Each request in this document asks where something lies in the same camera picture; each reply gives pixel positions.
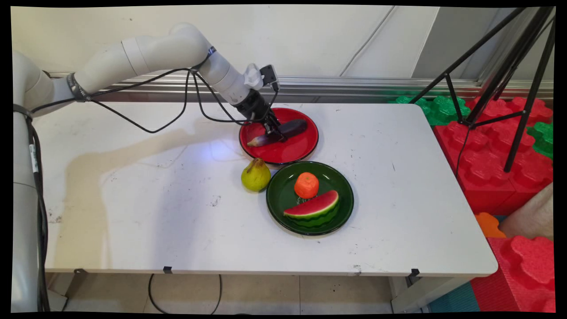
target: eggplant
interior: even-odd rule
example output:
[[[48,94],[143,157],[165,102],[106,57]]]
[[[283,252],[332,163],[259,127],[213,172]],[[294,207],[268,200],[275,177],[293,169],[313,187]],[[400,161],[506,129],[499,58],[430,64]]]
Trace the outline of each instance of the eggplant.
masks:
[[[278,129],[285,137],[290,138],[292,136],[296,136],[305,132],[305,130],[307,129],[307,121],[305,121],[304,119],[291,120],[285,124],[278,126]],[[277,133],[264,134],[254,137],[252,141],[248,142],[246,145],[251,147],[264,146],[275,143],[279,141],[280,138],[281,136]]]

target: green plate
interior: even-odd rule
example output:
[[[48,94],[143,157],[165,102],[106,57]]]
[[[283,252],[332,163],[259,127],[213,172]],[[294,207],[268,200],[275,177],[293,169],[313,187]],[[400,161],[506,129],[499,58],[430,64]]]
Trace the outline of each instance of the green plate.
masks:
[[[338,205],[329,213],[334,216],[329,222],[316,228],[298,225],[284,216],[284,210],[305,201],[297,196],[293,187],[297,176],[307,171],[319,180],[317,196],[330,190],[338,192]],[[274,174],[266,189],[266,202],[274,219],[283,227],[302,235],[322,235],[335,231],[346,223],[353,211],[354,195],[349,182],[336,169],[318,162],[297,162]]]

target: tripod leg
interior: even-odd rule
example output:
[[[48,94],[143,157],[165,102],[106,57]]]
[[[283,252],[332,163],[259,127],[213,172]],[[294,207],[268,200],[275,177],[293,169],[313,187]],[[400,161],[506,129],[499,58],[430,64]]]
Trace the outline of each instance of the tripod leg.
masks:
[[[484,111],[488,100],[494,94],[496,87],[502,81],[505,75],[511,71],[512,66],[521,56],[524,50],[529,48],[537,37],[538,32],[541,30],[543,24],[547,20],[547,17],[551,14],[553,7],[541,7],[538,9],[526,29],[522,32],[522,35],[516,41],[510,53],[504,59],[502,66],[496,71],[494,78],[488,84],[488,87],[480,97],[479,101],[476,103],[475,107],[472,109],[471,113],[467,117],[467,122],[475,123],[479,116]]]
[[[455,111],[457,112],[458,122],[463,122],[463,114],[461,114],[459,101],[457,100],[457,95],[455,94],[455,88],[453,87],[453,82],[451,81],[451,76],[447,73],[445,74],[445,80],[447,81],[447,86],[449,87],[449,92],[451,93],[451,99],[453,99],[453,104],[455,105]]]
[[[530,93],[528,94],[528,98],[526,100],[526,106],[524,106],[524,114],[520,119],[518,130],[516,131],[516,135],[514,136],[514,141],[512,142],[512,147],[510,149],[510,153],[508,154],[506,165],[504,166],[504,171],[507,173],[510,171],[512,164],[514,163],[514,158],[516,157],[516,153],[518,152],[518,147],[520,145],[520,140],[522,139],[524,129],[526,128],[526,124],[528,122],[528,117],[530,116],[532,106],[534,105],[535,95],[538,92],[539,85],[541,84],[541,79],[543,78],[543,74],[545,73],[545,67],[547,66],[547,62],[549,62],[549,57],[551,56],[551,51],[553,50],[554,45],[555,20],[553,20],[553,24],[551,25],[551,30],[549,32],[549,36],[547,37],[547,42],[545,43],[543,53],[541,54],[538,69],[535,72],[534,81],[532,82]]]
[[[514,72],[517,70],[517,68],[520,65],[520,63],[522,62],[522,60],[524,60],[524,58],[526,57],[528,52],[531,50],[531,48],[534,46],[534,44],[537,42],[539,37],[542,35],[542,33],[545,31],[545,29],[547,29],[547,27],[549,27],[549,24],[552,23],[553,21],[555,21],[555,16],[553,16],[553,18],[543,27],[543,29],[541,29],[538,36],[535,38],[534,42],[529,46],[529,48],[527,50],[525,50],[521,54],[519,59],[514,61],[514,65],[512,66],[511,71],[508,72],[504,81],[502,81],[502,83],[500,84],[500,87],[498,88],[498,90],[496,90],[496,93],[495,93],[494,97],[492,98],[493,100],[496,101],[497,99],[500,98],[500,95],[502,95],[502,92],[504,91],[504,89],[508,85],[508,82],[510,82],[510,79],[512,79],[512,75],[514,75]]]
[[[464,60],[466,60],[469,56],[475,53],[480,47],[483,46],[488,40],[490,40],[495,34],[497,34],[502,28],[504,28],[510,21],[512,21],[517,15],[524,11],[525,7],[520,7],[512,11],[507,17],[504,18],[500,23],[498,23],[492,30],[490,30],[486,35],[482,37],[477,43],[475,43],[468,51],[466,51],[460,58],[458,58],[453,64],[451,64],[443,73],[441,73],[433,82],[427,85],[421,92],[414,97],[410,102],[410,104],[414,104],[417,100],[421,99],[429,90],[431,90],[435,85],[437,85],[443,78],[445,74],[451,73],[454,69],[457,68]]]

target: red plate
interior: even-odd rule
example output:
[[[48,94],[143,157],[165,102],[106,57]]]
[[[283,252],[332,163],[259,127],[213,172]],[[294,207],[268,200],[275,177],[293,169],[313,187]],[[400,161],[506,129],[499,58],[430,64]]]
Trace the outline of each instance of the red plate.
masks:
[[[317,126],[307,115],[292,110],[290,108],[273,108],[277,119],[281,124],[287,123],[295,119],[304,119],[307,121],[307,129],[305,132],[289,138],[285,142],[275,142],[272,144],[250,147],[246,145],[254,137],[262,135],[266,132],[264,126],[260,123],[240,127],[240,146],[253,158],[259,157],[268,164],[289,164],[297,162],[307,157],[319,142],[319,131]]]

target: orange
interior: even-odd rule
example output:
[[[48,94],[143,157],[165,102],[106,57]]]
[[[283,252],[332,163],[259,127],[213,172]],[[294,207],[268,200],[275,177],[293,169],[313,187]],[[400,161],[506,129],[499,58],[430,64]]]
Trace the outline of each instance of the orange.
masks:
[[[319,180],[309,172],[301,173],[295,182],[293,190],[301,198],[313,198],[319,191]]]

